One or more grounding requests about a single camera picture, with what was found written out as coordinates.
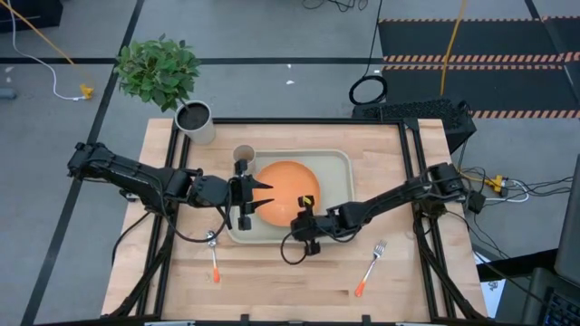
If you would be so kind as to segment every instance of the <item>tray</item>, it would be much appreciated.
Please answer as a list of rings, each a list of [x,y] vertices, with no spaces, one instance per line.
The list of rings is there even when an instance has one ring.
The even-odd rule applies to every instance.
[[[260,170],[274,162],[292,160],[310,168],[320,184],[321,203],[316,214],[323,214],[326,208],[354,200],[353,169],[351,160],[346,153],[337,149],[288,149],[256,151],[256,176]],[[270,225],[256,214],[249,215],[252,219],[252,229],[240,231],[237,229],[239,209],[232,207],[231,230],[229,236],[240,244],[280,244],[282,238],[290,233],[290,227]],[[334,243],[327,236],[320,238],[321,243]]]

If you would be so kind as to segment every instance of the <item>black floor mat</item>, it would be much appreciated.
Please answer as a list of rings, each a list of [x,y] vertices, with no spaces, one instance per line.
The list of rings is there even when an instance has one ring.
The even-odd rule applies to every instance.
[[[382,20],[382,53],[390,55],[443,55],[455,20]],[[557,54],[542,21],[464,20],[453,44],[456,55]]]
[[[382,75],[389,83],[387,101],[440,94],[440,66],[385,66]],[[450,66],[445,96],[467,101],[482,118],[575,117],[579,109],[559,65]]]

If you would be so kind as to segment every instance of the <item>yellow tag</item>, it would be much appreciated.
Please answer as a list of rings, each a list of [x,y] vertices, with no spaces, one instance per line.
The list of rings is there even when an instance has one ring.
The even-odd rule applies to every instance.
[[[85,84],[81,84],[81,93],[87,100],[92,98],[93,91],[94,91],[93,88],[87,87],[87,85]]]

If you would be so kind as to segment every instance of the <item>potted plant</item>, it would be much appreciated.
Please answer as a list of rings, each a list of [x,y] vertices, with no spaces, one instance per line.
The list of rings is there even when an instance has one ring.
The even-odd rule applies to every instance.
[[[159,40],[121,49],[115,71],[121,77],[120,90],[143,102],[153,101],[162,112],[175,111],[175,123],[196,144],[208,144],[216,135],[211,109],[203,101],[189,101],[199,60],[185,41]]]

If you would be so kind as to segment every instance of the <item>yellow cable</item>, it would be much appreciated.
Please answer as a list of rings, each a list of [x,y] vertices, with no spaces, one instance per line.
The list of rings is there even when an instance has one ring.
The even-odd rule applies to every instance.
[[[89,80],[89,82],[91,82],[92,85],[94,85],[94,82],[92,81],[91,76],[89,76],[88,73],[84,72],[79,66],[77,66],[73,62],[73,60],[71,60],[71,58],[69,58],[61,49],[59,49],[58,46],[54,45],[46,36],[44,36],[44,34],[42,34],[39,30],[37,30],[36,27],[34,27],[34,25],[32,25],[32,23],[30,23],[26,18],[24,18],[17,11],[15,11],[4,0],[0,0],[0,4],[2,4],[4,7],[6,7],[6,9],[10,10],[13,14],[15,14],[16,16],[18,16],[18,18],[20,18],[25,24],[27,24],[30,28],[32,28],[33,31],[35,31],[38,34],[38,36],[40,36],[45,42],[47,42],[50,46],[52,46],[53,49],[56,50],[56,52],[58,52],[72,66],[74,66],[75,68],[79,69],[79,71],[84,75],[84,77],[87,78]],[[86,96],[87,98],[90,99],[91,96],[92,96],[92,92],[94,91],[94,88],[90,88],[90,87],[87,87],[86,85],[82,84],[81,85],[81,91],[82,91],[82,94],[84,96]]]
[[[449,41],[449,45],[447,46],[447,53],[445,53],[445,58],[443,61],[443,73],[441,74],[441,87],[440,87],[440,96],[443,96],[443,92],[445,92],[445,75],[447,73],[447,62],[450,59],[451,48],[453,47],[453,42],[455,42],[455,35],[457,35],[457,30],[459,29],[459,23],[463,18],[463,13],[465,13],[465,7],[467,6],[467,0],[461,0],[461,9],[459,9],[459,16],[457,17],[457,21],[455,22],[455,27],[453,28],[453,34],[451,35],[451,40]]]

